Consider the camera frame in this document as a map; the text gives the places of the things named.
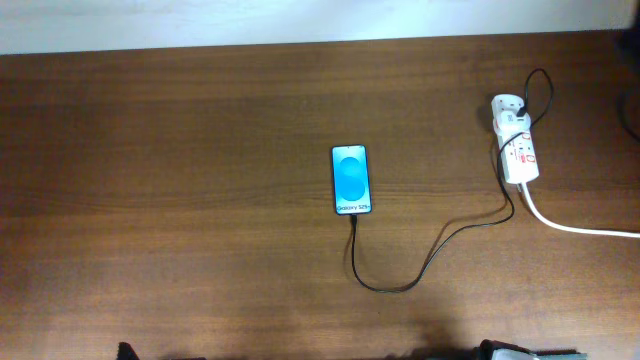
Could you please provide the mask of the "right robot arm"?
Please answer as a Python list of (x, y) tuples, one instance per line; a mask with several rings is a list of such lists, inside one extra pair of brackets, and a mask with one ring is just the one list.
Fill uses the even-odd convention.
[(514, 344), (485, 339), (474, 349), (473, 360), (587, 360), (588, 355), (576, 350), (534, 352)]

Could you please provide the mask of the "blue Galaxy smartphone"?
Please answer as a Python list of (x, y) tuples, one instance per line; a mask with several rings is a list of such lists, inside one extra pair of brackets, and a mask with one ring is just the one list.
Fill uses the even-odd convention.
[(335, 146), (331, 157), (336, 213), (341, 216), (370, 213), (373, 202), (366, 147)]

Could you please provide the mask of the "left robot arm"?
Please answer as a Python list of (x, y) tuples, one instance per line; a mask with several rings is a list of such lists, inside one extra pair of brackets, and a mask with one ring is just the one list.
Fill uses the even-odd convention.
[(116, 360), (140, 360), (140, 358), (129, 343), (120, 342), (118, 344)]

